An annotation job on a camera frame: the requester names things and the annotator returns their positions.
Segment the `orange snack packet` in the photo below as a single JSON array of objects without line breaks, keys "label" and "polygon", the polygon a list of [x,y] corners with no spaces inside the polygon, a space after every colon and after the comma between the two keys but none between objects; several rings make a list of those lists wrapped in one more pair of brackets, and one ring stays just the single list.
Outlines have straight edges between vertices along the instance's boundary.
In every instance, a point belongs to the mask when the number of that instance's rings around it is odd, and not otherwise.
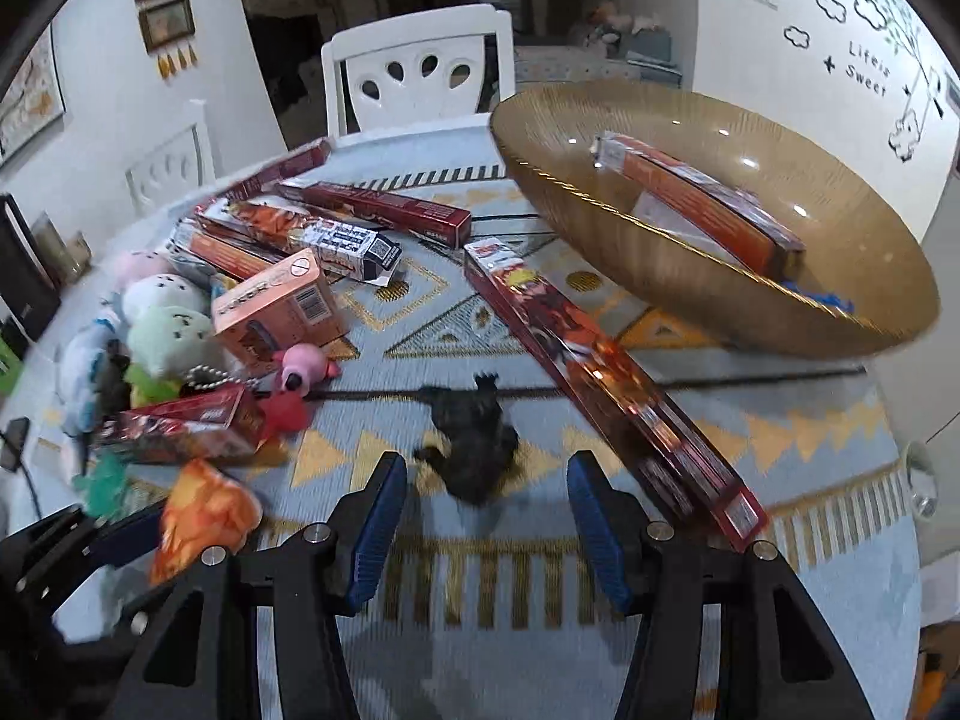
[{"label": "orange snack packet", "polygon": [[210,546],[236,554],[260,522],[262,505],[252,491],[205,460],[188,461],[164,504],[149,583],[171,580]]}]

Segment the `white plush ball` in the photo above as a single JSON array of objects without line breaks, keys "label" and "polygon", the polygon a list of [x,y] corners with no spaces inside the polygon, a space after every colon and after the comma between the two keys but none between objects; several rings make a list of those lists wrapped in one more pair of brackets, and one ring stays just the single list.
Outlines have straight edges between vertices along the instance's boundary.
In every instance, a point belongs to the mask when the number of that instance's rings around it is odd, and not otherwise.
[{"label": "white plush ball", "polygon": [[153,307],[179,307],[208,314],[208,296],[192,281],[171,273],[142,278],[122,294],[122,312],[130,325]]}]

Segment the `pink plush toy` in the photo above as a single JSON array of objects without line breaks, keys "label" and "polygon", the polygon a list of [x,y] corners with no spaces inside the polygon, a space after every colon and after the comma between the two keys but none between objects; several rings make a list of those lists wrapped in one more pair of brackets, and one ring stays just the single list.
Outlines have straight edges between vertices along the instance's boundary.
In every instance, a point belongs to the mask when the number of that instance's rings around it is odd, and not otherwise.
[{"label": "pink plush toy", "polygon": [[131,284],[155,275],[171,275],[174,266],[161,252],[129,250],[110,262],[110,273],[117,291],[125,291]]}]

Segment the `green star toy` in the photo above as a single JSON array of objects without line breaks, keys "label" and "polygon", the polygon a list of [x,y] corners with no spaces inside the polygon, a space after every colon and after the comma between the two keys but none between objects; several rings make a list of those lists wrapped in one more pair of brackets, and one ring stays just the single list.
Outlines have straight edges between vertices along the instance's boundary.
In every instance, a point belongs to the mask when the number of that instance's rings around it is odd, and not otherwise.
[{"label": "green star toy", "polygon": [[88,463],[71,486],[82,500],[83,511],[94,520],[116,520],[124,513],[127,497],[127,465],[115,455],[104,454]]}]

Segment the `patterned blue table mat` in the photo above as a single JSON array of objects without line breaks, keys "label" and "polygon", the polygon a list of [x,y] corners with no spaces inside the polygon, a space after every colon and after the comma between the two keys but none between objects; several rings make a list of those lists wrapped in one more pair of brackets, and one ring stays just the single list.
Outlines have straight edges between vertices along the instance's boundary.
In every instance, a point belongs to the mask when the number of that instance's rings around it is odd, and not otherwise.
[{"label": "patterned blue table mat", "polygon": [[[633,298],[551,234],[480,128],[360,143],[325,179],[405,190],[470,211],[618,338],[718,447],[770,516],[880,718],[907,715],[919,639],[918,548],[877,385],[855,362],[744,355],[704,343]],[[387,450],[436,439],[412,400],[425,383],[500,379],[521,439],[516,472],[485,509],[423,466],[376,598],[342,626],[366,718],[607,718],[635,622],[594,587],[566,497],[579,450],[633,488],[617,456],[478,296],[451,252],[404,242],[386,288],[341,281],[343,371],[306,433],[245,470],[265,507],[260,543],[285,541],[368,479]]]}]

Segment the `blue grey plush toy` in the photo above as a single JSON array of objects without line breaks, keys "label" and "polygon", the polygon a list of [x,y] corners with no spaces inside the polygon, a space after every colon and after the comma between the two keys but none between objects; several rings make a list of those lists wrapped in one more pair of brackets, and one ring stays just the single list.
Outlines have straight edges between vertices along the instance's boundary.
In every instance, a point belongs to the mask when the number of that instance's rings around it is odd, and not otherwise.
[{"label": "blue grey plush toy", "polygon": [[125,380],[130,356],[122,344],[122,328],[116,310],[103,305],[60,349],[57,395],[67,436],[93,434],[106,419],[130,408],[132,385]]}]

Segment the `black thermos flask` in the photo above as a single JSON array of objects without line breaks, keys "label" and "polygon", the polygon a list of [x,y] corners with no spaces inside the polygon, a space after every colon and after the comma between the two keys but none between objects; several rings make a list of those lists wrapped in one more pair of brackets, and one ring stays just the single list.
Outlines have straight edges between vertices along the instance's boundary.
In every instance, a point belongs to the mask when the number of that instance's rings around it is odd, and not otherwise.
[{"label": "black thermos flask", "polygon": [[57,284],[39,260],[20,207],[9,193],[0,197],[0,288],[21,330],[39,341],[60,309]]}]

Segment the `long naruto pen box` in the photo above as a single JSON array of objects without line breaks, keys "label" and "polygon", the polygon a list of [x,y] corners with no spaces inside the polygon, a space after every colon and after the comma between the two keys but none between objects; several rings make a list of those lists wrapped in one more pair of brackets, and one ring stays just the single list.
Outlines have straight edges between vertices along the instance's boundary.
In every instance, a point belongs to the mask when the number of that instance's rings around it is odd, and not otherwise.
[{"label": "long naruto pen box", "polygon": [[715,444],[578,304],[500,239],[464,249],[464,275],[674,525],[742,550],[768,515]]}]

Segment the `blue monster figurine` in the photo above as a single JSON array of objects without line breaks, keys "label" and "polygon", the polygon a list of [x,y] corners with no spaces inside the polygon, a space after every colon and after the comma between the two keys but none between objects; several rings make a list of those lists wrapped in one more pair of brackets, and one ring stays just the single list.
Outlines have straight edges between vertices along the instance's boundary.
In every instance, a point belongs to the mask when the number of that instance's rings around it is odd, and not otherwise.
[{"label": "blue monster figurine", "polygon": [[841,310],[844,314],[852,314],[854,312],[854,304],[847,299],[840,298],[835,293],[812,293],[812,291],[800,288],[799,284],[793,281],[783,281],[781,286],[791,291],[791,293],[802,296],[805,299],[810,299],[817,304],[825,305],[825,307],[830,307],[830,309]]}]

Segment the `amber ribbed glass bowl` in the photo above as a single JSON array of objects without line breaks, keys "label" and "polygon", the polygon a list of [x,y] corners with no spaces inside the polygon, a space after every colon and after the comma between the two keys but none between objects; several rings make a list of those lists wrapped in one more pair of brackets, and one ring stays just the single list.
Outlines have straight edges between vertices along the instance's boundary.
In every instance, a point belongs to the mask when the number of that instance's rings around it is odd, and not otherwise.
[{"label": "amber ribbed glass bowl", "polygon": [[895,211],[765,117],[651,83],[539,85],[490,133],[509,177],[584,260],[737,346],[864,358],[922,337],[939,289]]}]

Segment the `glass cup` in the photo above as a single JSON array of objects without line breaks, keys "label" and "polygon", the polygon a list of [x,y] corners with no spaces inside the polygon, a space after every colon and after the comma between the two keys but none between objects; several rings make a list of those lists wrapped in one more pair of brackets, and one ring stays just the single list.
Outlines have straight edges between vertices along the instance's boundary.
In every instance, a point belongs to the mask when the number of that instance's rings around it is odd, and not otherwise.
[{"label": "glass cup", "polygon": [[76,283],[89,270],[93,255],[81,232],[64,239],[43,213],[32,223],[31,236],[39,250],[37,257],[59,288]]}]

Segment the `pale green plush ball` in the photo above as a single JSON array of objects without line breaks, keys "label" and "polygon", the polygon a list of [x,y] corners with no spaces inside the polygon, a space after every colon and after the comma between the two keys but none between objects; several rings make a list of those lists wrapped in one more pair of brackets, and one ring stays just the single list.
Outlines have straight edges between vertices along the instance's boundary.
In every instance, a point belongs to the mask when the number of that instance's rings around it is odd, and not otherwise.
[{"label": "pale green plush ball", "polygon": [[152,379],[184,377],[192,367],[223,361],[212,321],[177,305],[150,307],[132,323],[127,337],[133,364]]}]

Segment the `red short box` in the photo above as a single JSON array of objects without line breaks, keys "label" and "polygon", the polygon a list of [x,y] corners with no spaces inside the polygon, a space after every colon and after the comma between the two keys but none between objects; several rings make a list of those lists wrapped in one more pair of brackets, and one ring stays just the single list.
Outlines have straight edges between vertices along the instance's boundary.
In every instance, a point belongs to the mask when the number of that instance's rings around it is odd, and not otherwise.
[{"label": "red short box", "polygon": [[142,406],[106,421],[91,439],[100,454],[137,465],[182,465],[190,460],[236,463],[262,445],[265,418],[251,390],[226,387]]}]

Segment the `black monster figurine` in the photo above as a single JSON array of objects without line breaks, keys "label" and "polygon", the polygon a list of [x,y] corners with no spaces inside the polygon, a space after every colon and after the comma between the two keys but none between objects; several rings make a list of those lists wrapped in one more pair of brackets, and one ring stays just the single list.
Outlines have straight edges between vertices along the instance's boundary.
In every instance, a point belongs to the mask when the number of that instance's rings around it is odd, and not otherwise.
[{"label": "black monster figurine", "polygon": [[433,426],[448,439],[449,450],[423,445],[413,456],[443,481],[454,499],[482,507],[514,468],[519,449],[516,429],[503,421],[498,376],[477,374],[473,390],[425,385],[415,399],[431,411]]}]

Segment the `orange white long box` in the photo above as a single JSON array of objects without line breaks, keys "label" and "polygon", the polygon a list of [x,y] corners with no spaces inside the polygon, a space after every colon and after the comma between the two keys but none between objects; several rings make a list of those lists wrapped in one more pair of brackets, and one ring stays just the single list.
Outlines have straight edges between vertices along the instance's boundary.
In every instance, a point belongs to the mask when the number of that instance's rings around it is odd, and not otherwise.
[{"label": "orange white long box", "polygon": [[640,189],[631,215],[643,223],[773,281],[793,281],[802,270],[805,245],[752,193],[624,133],[601,133],[592,153],[597,169]]}]

